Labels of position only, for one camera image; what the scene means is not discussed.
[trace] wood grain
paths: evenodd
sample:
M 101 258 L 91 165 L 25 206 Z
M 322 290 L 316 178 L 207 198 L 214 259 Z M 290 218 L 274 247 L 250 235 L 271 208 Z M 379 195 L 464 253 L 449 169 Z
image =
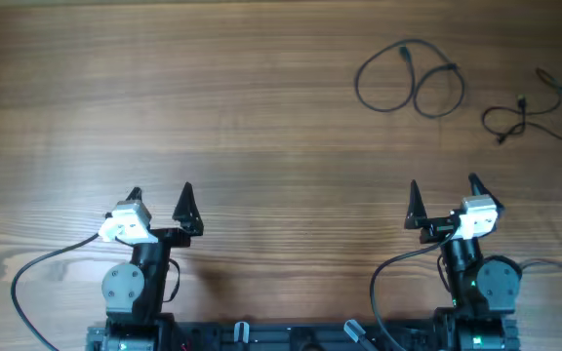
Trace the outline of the wood grain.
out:
M 452 115 L 383 115 L 356 100 L 357 67 L 404 37 L 432 41 L 462 66 L 467 95 Z M 411 50 L 419 72 L 438 63 Z M 93 234 L 135 185 L 159 226 L 183 183 L 194 184 L 206 233 L 173 251 L 181 291 L 164 306 L 180 321 L 371 321 L 373 270 L 419 247 L 418 233 L 402 230 L 413 178 L 429 213 L 442 215 L 477 172 L 508 208 L 484 252 L 562 260 L 562 142 L 530 130 L 497 146 L 479 121 L 518 94 L 531 108 L 550 103 L 537 66 L 562 81 L 562 3 L 0 10 L 0 349 L 39 347 L 10 301 L 14 274 Z M 396 53 L 365 77 L 375 103 L 407 94 Z M 442 106 L 453 82 L 436 76 L 422 106 Z M 562 131 L 562 109 L 544 118 Z M 448 305 L 435 258 L 383 274 L 387 317 Z M 128 248 L 99 242 L 54 258 L 26 273 L 20 303 L 57 347 L 80 349 L 85 329 L 104 321 L 104 272 L 127 259 Z M 562 350 L 561 272 L 524 277 L 517 319 L 523 349 Z

